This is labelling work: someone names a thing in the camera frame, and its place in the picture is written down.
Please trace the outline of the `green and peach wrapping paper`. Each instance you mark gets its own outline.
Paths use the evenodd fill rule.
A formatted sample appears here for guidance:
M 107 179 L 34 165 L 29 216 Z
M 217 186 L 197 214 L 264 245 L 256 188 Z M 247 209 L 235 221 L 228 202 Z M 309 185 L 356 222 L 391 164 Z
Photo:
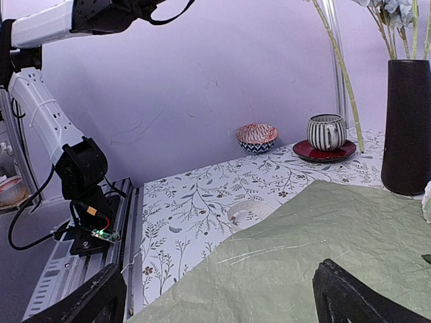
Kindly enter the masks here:
M 316 322 L 312 278 L 327 258 L 429 317 L 429 252 L 418 200 L 316 181 L 224 240 L 132 321 Z

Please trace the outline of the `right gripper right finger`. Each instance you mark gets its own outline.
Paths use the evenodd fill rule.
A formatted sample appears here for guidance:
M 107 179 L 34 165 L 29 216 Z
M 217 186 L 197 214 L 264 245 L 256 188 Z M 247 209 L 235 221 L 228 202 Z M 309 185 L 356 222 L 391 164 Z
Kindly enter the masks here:
M 322 261 L 312 279 L 319 322 L 429 322 L 375 292 L 331 259 Z

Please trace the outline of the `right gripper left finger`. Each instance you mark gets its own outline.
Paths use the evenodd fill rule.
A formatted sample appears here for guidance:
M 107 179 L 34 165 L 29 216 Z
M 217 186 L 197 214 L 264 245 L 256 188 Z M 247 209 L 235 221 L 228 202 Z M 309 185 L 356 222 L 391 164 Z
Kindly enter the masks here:
M 55 305 L 26 322 L 122 322 L 127 286 L 116 264 L 109 264 Z

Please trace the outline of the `deep pink peony stem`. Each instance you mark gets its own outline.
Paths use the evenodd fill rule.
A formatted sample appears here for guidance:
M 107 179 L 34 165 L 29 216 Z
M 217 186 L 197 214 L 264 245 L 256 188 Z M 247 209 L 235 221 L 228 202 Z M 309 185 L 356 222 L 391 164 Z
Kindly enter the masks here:
M 356 130 L 356 137 L 358 141 L 358 148 L 361 153 L 364 153 L 364 141 L 362 136 L 362 129 L 360 126 L 360 118 L 353 87 L 343 57 L 341 30 L 339 27 L 335 2 L 327 0 L 312 0 L 311 3 L 313 4 L 323 23 L 323 26 L 329 37 L 329 42 L 332 47 L 337 113 L 343 117 L 345 126 L 349 127 L 348 108 L 351 108 L 354 128 Z

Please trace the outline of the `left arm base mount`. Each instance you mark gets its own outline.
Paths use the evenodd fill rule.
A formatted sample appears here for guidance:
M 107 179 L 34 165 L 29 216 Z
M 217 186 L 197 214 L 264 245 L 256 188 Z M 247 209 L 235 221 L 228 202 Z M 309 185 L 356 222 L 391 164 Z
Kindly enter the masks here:
M 110 196 L 102 190 L 100 183 L 106 179 L 107 170 L 106 156 L 93 139 L 83 137 L 75 145 L 62 146 L 55 172 L 61 179 L 62 195 L 69 201 L 75 226 L 72 255 L 105 252 L 121 239 L 113 225 L 120 198 L 127 195 L 117 188 L 112 188 Z

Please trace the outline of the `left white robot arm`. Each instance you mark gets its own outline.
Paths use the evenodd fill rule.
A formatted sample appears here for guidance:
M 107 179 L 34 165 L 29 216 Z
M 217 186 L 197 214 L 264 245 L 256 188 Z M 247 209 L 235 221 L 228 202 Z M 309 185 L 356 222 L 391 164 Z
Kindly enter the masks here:
M 45 44 L 124 32 L 135 20 L 152 18 L 159 1 L 62 1 L 52 7 L 1 23 L 1 87 L 23 108 L 61 179 L 67 201 L 103 196 L 99 184 L 108 162 L 95 141 L 63 113 L 42 77 Z

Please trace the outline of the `light blue hydrangea stem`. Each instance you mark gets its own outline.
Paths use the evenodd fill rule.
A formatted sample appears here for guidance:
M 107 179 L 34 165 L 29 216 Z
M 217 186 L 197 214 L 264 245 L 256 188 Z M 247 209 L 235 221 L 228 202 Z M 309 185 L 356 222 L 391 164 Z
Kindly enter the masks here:
M 399 59 L 396 35 L 401 39 L 407 60 L 417 53 L 419 9 L 417 1 L 409 0 L 355 0 L 371 14 L 391 60 Z

